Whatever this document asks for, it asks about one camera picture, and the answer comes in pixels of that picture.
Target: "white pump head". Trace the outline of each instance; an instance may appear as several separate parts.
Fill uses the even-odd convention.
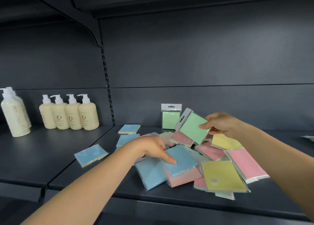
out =
[[[51,99],[48,97],[48,95],[44,94],[42,98],[43,103],[51,103]]]
[[[79,94],[78,96],[83,96],[83,103],[90,103],[89,97],[87,96],[87,94]]]
[[[16,96],[16,92],[13,90],[12,87],[6,87],[7,90],[9,90],[9,92],[14,96]]]
[[[50,98],[52,98],[52,97],[56,97],[56,99],[55,99],[56,104],[63,103],[63,99],[60,97],[60,94],[50,96]]]
[[[74,94],[67,94],[69,96],[69,103],[76,103],[76,98],[74,98]]]
[[[3,90],[3,99],[5,100],[10,100],[10,99],[13,99],[13,95],[10,93],[10,91],[8,89],[0,89],[0,90]]]

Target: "green sticky note pad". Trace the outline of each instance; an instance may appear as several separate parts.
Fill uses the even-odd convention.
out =
[[[197,144],[201,144],[210,129],[200,129],[198,126],[206,122],[207,120],[191,112],[190,116],[181,127],[180,132],[191,138]]]
[[[174,129],[180,119],[180,112],[162,112],[162,128]]]

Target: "hand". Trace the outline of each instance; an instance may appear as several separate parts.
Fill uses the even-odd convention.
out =
[[[205,117],[208,121],[199,125],[201,129],[212,128],[208,133],[210,135],[224,134],[227,137],[234,138],[235,130],[239,127],[242,121],[230,116],[225,112],[215,112]]]
[[[139,149],[141,157],[147,155],[150,157],[161,158],[169,164],[177,163],[172,156],[165,152],[166,147],[159,136],[138,137],[127,144],[136,146]]]

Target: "pump bottle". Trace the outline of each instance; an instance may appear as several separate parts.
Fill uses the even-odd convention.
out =
[[[55,105],[52,107],[52,113],[57,125],[57,128],[60,130],[65,130],[69,128],[69,123],[67,120],[67,115],[65,113],[65,106],[67,103],[63,102],[63,99],[58,95],[52,95],[50,98],[56,97]]]
[[[43,104],[39,106],[42,121],[44,122],[45,128],[54,129],[57,127],[55,118],[52,113],[52,108],[55,104],[51,102],[51,99],[48,97],[48,95],[44,94],[42,97]]]
[[[76,102],[73,94],[67,94],[69,96],[69,104],[65,106],[65,112],[67,114],[67,119],[70,128],[73,130],[79,130],[83,128],[81,116],[79,113],[79,102]]]
[[[13,97],[20,102],[20,104],[22,105],[22,110],[23,110],[23,114],[25,116],[25,120],[27,122],[27,126],[28,127],[32,127],[32,124],[30,123],[29,116],[27,114],[27,111],[26,111],[25,104],[24,104],[23,100],[19,96],[16,95],[16,92],[13,90],[12,87],[6,87],[6,88],[13,95]]]
[[[79,94],[78,96],[83,96],[83,103],[79,106],[83,128],[87,131],[98,128],[99,121],[96,105],[90,102],[87,94]]]
[[[8,89],[3,90],[1,108],[13,137],[25,136],[30,133],[22,104],[16,100]]]

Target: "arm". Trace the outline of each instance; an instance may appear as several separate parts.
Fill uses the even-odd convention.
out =
[[[224,112],[206,117],[200,128],[238,140],[278,186],[314,221],[314,158]]]
[[[136,159],[146,154],[176,163],[164,150],[158,136],[128,142],[60,191],[22,225],[92,225]]]

